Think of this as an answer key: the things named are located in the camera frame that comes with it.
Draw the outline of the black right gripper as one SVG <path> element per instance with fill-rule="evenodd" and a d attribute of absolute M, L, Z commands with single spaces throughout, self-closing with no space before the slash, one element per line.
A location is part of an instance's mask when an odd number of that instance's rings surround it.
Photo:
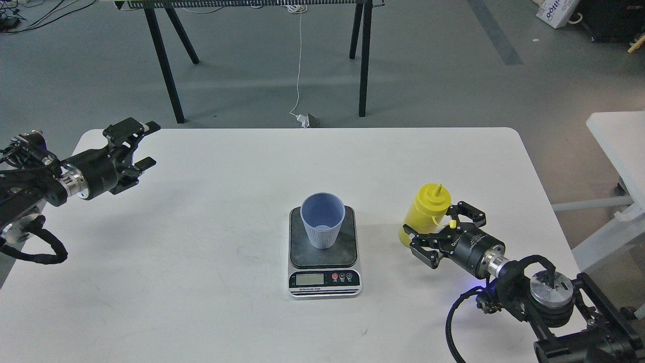
<path fill-rule="evenodd" d="M 431 269 L 449 258 L 475 278 L 488 278 L 488 256 L 503 256 L 506 246 L 481 229 L 486 225 L 486 214 L 466 202 L 458 202 L 450 205 L 445 215 L 450 217 L 449 225 L 438 233 L 423 234 L 403 225 L 412 254 Z"/>

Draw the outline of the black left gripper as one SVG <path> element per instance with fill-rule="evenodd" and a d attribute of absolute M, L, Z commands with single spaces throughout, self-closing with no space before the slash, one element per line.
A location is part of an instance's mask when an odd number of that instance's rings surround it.
<path fill-rule="evenodd" d="M 107 149 L 89 149 L 62 161 L 60 183 L 69 196 L 83 200 L 111 192 L 117 195 L 133 188 L 139 178 L 157 164 L 154 158 L 144 158 L 132 165 L 132 153 L 147 135 L 161 130 L 156 122 L 145 124 L 132 117 L 103 130 Z"/>

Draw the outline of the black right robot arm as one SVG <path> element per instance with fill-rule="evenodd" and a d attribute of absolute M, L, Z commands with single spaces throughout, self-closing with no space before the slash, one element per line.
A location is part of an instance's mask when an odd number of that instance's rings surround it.
<path fill-rule="evenodd" d="M 453 359 L 463 362 L 452 334 L 457 308 L 471 296 L 486 314 L 506 310 L 528 322 L 537 336 L 539 362 L 643 362 L 643 340 L 629 323 L 627 309 L 617 309 L 587 273 L 569 279 L 541 255 L 505 257 L 506 246 L 482 230 L 484 212 L 466 202 L 447 209 L 449 225 L 436 233 L 403 230 L 412 254 L 431 269 L 443 258 L 485 286 L 464 292 L 445 320 L 445 339 Z"/>

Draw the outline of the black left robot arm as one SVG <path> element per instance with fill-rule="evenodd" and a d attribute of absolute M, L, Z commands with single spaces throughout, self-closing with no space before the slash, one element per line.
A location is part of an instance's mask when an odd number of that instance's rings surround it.
<path fill-rule="evenodd" d="M 51 265 L 64 262 L 62 241 L 44 229 L 41 204 L 63 205 L 71 196 L 92 200 L 104 192 L 117 195 L 139 183 L 153 158 L 133 161 L 139 142 L 159 131 L 155 122 L 134 118 L 108 126 L 101 149 L 88 149 L 67 159 L 49 151 L 41 131 L 19 134 L 2 149 L 2 253 L 27 262 Z"/>

